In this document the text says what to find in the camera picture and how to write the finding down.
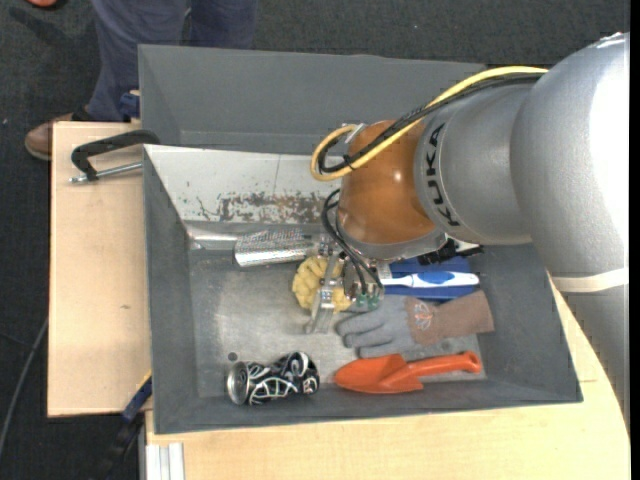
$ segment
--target blue jeans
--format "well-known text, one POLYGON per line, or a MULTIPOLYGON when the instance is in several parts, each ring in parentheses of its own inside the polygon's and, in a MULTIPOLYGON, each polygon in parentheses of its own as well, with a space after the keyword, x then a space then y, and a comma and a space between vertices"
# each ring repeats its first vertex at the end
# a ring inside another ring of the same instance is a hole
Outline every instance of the blue jeans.
MULTIPOLYGON (((138 44, 177 44, 187 0, 91 0, 101 69, 88 112, 121 121, 123 94, 138 87, 138 44)), ((258 0, 191 0, 190 43, 251 48, 258 0)))

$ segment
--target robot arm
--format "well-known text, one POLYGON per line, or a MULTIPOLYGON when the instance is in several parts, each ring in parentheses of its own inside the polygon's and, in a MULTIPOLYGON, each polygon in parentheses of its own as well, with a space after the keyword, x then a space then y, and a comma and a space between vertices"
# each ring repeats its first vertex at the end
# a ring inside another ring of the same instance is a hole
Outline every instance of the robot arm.
MULTIPOLYGON (((359 163, 348 166, 338 211, 345 241, 372 259, 418 256, 447 237, 532 241, 628 426, 629 74, 630 36, 617 34, 537 80, 449 98, 392 136, 403 140, 367 169, 353 157, 359 163), (376 214, 380 206, 387 211, 376 214), (413 235, 393 223, 409 217, 420 229, 413 235)), ((375 128, 374 141, 385 128, 375 128)), ((357 142, 352 148, 362 151, 357 142)))

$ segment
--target metal clamp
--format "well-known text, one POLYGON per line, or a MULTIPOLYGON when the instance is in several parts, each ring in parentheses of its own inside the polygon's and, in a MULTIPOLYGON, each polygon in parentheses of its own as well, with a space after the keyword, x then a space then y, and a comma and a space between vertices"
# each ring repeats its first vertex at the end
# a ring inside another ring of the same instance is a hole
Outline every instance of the metal clamp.
POLYGON ((84 175, 70 178, 71 183, 80 183, 83 181, 97 181, 105 176, 123 173, 139 169, 142 167, 141 162, 105 169, 104 171, 96 171, 89 162, 89 158, 102 153, 109 153, 119 149, 134 146, 136 144, 160 144, 158 136, 149 130, 134 130, 131 132, 107 137, 106 139, 96 140, 87 144, 76 147, 71 153, 71 161, 80 169, 84 175))

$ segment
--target white toothbrush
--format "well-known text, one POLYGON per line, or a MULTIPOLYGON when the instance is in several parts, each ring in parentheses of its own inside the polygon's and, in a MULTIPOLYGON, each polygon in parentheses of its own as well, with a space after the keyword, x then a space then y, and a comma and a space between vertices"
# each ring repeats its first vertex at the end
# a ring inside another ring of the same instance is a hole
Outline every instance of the white toothbrush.
POLYGON ((442 288, 445 286, 470 286, 478 284, 480 279, 467 272, 419 272, 403 277, 381 279, 385 286, 409 286, 411 288, 442 288))

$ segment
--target dark gray carpet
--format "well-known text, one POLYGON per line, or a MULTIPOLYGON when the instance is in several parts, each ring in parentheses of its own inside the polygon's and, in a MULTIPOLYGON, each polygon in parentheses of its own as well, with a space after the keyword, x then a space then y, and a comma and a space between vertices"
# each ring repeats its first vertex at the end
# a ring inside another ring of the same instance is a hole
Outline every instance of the dark gray carpet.
MULTIPOLYGON (((630 0, 261 0, 256 47, 552 65, 629 27, 630 0)), ((49 167, 23 137, 85 103, 98 68, 87 0, 55 12, 0 0, 0 424, 48 305, 49 167)), ((0 479, 86 478, 117 429, 115 416, 46 418, 46 346, 16 406, 0 479)), ((117 478, 135 477, 131 457, 117 478)))

